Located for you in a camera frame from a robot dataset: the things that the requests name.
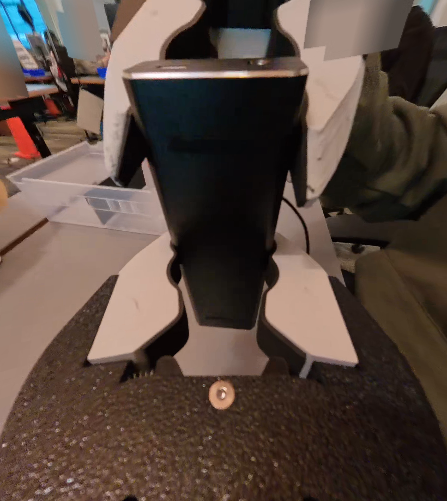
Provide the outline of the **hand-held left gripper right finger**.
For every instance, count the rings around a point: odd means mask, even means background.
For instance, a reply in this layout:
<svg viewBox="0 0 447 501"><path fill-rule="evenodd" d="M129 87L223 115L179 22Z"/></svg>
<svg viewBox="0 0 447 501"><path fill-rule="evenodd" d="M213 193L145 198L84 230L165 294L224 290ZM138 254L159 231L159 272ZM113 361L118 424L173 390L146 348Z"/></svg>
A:
<svg viewBox="0 0 447 501"><path fill-rule="evenodd" d="M325 270L297 244L275 235L257 342L289 373L306 378L314 363L356 367L358 355Z"/></svg>

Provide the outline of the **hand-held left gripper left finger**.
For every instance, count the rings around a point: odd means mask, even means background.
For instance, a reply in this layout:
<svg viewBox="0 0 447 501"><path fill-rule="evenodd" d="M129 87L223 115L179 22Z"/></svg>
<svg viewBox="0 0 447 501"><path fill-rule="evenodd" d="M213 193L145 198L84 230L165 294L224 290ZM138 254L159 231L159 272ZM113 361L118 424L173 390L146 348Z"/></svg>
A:
<svg viewBox="0 0 447 501"><path fill-rule="evenodd" d="M120 271L87 361L155 366L161 357L175 356L189 338L181 279L165 232Z"/></svg>

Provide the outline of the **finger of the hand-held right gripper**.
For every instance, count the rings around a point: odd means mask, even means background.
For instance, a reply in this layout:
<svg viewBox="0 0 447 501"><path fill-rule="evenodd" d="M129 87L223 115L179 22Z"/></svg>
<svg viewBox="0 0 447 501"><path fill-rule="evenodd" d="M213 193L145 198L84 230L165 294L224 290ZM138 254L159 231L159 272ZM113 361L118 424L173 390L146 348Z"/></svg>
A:
<svg viewBox="0 0 447 501"><path fill-rule="evenodd" d="M345 152L362 90L365 63L352 1L288 1L277 22L308 67L302 149L291 179L297 206L324 192Z"/></svg>
<svg viewBox="0 0 447 501"><path fill-rule="evenodd" d="M112 45L104 87L103 154L110 185L128 187L145 158L145 139L131 108L123 73L165 58L168 43L191 26L203 11L202 1L123 1L116 22L133 14Z"/></svg>

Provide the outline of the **black USB hub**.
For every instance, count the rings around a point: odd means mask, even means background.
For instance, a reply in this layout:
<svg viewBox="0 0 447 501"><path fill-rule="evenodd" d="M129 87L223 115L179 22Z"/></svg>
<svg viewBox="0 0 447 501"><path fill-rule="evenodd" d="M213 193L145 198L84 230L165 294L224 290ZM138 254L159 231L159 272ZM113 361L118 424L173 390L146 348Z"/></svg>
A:
<svg viewBox="0 0 447 501"><path fill-rule="evenodd" d="M255 325L308 68L299 57L146 61L123 72L200 325Z"/></svg>

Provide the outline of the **large clear plastic bin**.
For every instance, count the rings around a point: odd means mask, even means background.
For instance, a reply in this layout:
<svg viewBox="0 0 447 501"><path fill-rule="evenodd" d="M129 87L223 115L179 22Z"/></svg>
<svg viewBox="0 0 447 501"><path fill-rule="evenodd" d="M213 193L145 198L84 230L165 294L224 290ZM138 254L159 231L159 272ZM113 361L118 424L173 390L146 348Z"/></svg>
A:
<svg viewBox="0 0 447 501"><path fill-rule="evenodd" d="M102 142L90 144L84 141L10 174L8 179L50 222L162 235L167 226L147 160L143 161L141 169L145 180L141 189L110 185ZM149 192L152 195L152 215L116 215L102 224L83 197L87 191L99 187Z"/></svg>

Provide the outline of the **person's right forearm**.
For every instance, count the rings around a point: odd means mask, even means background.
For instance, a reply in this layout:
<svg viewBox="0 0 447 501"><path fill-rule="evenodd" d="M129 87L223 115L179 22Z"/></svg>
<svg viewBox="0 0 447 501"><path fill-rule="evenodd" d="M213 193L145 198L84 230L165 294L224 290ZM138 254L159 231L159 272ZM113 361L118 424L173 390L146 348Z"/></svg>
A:
<svg viewBox="0 0 447 501"><path fill-rule="evenodd" d="M320 201L367 222L416 220L447 197L447 103L390 97L377 53L365 58L349 140Z"/></svg>

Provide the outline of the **wooden edge office table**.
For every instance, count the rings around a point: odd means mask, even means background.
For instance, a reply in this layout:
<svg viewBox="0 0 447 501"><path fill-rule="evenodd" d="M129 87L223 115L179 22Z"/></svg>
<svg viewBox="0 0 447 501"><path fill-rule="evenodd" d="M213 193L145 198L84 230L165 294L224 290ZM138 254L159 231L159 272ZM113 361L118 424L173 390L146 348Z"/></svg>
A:
<svg viewBox="0 0 447 501"><path fill-rule="evenodd" d="M83 89L101 99L104 98L105 79L99 76L80 76L71 78L74 88Z"/></svg>
<svg viewBox="0 0 447 501"><path fill-rule="evenodd" d="M51 155L51 151L36 125L36 114L46 110L44 97L58 95L59 90L55 85L49 84L28 84L26 87L28 95L25 97L0 97L0 122L19 117L36 145L40 158L46 158Z"/></svg>

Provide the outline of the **grey board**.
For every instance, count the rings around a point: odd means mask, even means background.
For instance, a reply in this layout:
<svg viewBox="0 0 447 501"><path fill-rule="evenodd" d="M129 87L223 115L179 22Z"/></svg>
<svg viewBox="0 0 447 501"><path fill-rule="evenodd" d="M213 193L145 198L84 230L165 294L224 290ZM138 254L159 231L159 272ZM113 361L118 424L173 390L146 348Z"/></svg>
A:
<svg viewBox="0 0 447 501"><path fill-rule="evenodd" d="M102 116L104 100L88 90L80 88L76 122L80 129L95 135L102 135Z"/></svg>

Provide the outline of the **black office chair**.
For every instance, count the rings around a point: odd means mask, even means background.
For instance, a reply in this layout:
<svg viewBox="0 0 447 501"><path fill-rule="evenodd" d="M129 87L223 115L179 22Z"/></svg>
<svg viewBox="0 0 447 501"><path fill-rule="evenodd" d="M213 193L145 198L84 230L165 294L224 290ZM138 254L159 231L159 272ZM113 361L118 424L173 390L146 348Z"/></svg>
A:
<svg viewBox="0 0 447 501"><path fill-rule="evenodd" d="M354 255L384 249L391 240L384 225L364 222L354 214L328 213L326 223L332 242Z"/></svg>

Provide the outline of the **small clear organizer tray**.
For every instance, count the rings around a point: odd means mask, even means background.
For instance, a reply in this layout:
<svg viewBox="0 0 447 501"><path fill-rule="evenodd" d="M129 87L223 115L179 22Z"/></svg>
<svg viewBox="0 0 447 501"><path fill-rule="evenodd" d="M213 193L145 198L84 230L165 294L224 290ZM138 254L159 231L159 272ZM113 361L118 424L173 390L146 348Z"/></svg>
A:
<svg viewBox="0 0 447 501"><path fill-rule="evenodd" d="M87 191L83 197L102 224L108 223L116 215L152 215L152 195L146 191L99 187Z"/></svg>

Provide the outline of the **person's green hoodie torso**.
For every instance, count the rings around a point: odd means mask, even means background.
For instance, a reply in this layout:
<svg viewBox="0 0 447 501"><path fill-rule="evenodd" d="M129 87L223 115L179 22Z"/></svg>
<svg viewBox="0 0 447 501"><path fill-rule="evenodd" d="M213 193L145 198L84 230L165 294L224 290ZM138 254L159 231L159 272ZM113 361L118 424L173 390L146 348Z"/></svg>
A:
<svg viewBox="0 0 447 501"><path fill-rule="evenodd" d="M357 261L356 293L408 360L447 445L447 195Z"/></svg>

